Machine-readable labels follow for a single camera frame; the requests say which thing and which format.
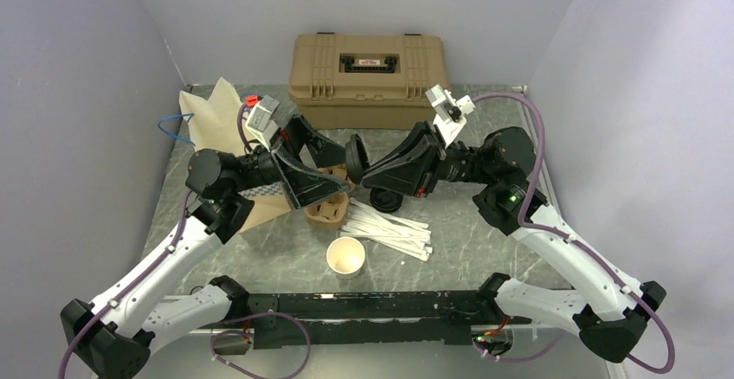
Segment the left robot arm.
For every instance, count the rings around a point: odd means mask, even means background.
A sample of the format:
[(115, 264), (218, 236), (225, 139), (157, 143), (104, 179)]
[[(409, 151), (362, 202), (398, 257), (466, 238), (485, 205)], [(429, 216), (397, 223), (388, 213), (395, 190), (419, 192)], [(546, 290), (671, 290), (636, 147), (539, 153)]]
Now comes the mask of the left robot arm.
[(196, 151), (188, 163), (187, 193), (177, 225), (125, 277), (91, 302), (70, 301), (61, 311), (68, 342), (58, 369), (81, 359), (100, 378), (131, 378), (149, 358), (207, 324), (242, 324), (248, 291), (227, 276), (171, 302), (164, 296), (200, 261), (237, 234), (254, 208), (246, 190), (277, 183), (296, 209), (349, 190), (328, 173), (345, 161), (342, 145), (314, 130), (304, 116), (267, 124), (249, 154)]

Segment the paper bag with blue handles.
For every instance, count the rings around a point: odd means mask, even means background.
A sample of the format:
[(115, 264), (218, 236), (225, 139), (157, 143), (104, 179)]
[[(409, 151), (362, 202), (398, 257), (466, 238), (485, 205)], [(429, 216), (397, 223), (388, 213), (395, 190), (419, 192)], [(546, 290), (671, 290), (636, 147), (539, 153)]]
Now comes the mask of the paper bag with blue handles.
[[(192, 92), (179, 93), (181, 114), (188, 124), (189, 136), (184, 140), (193, 144), (195, 150), (204, 148), (230, 152), (236, 156), (246, 153), (242, 141), (247, 138), (251, 147), (259, 145), (254, 135), (244, 127), (245, 115), (254, 105), (255, 93), (238, 93), (235, 86), (221, 78), (208, 97), (196, 96)], [(244, 196), (254, 201), (254, 207), (241, 227), (245, 232), (291, 211), (286, 196), (276, 184), (252, 189)]]

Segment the white paper cup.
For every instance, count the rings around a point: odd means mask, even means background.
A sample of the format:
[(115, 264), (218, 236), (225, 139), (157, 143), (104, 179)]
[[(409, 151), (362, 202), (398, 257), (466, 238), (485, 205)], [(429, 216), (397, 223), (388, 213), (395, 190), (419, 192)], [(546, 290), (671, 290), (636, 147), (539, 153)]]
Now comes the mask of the white paper cup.
[(361, 241), (343, 236), (334, 240), (326, 250), (326, 262), (340, 279), (353, 279), (359, 275), (366, 261), (366, 251)]

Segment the brown pulp cup carrier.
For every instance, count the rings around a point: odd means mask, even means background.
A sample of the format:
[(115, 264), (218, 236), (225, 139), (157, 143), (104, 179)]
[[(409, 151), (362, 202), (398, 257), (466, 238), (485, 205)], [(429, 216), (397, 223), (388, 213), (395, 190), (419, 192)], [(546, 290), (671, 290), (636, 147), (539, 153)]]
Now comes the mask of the brown pulp cup carrier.
[(323, 202), (305, 208), (306, 221), (316, 228), (336, 230), (346, 220), (350, 204), (350, 194), (354, 190), (355, 184), (347, 176), (346, 166), (344, 164), (319, 168), (319, 170), (332, 177), (345, 180), (350, 188), (344, 193), (339, 193)]

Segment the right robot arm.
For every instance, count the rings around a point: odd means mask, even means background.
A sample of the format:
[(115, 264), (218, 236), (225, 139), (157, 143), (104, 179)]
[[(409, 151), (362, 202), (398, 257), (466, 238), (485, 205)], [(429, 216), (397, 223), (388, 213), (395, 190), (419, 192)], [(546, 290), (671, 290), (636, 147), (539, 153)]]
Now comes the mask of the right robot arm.
[(484, 221), (534, 250), (571, 285), (568, 292), (555, 291), (494, 273), (476, 292), (482, 319), (537, 320), (576, 335), (606, 361), (629, 360), (648, 323), (657, 320), (666, 290), (613, 267), (573, 231), (546, 196), (531, 188), (535, 160), (531, 138), (516, 126), (490, 133), (476, 147), (446, 144), (420, 122), (375, 163), (359, 136), (346, 146), (348, 176), (368, 189), (424, 197), (439, 181), (479, 184), (473, 203)]

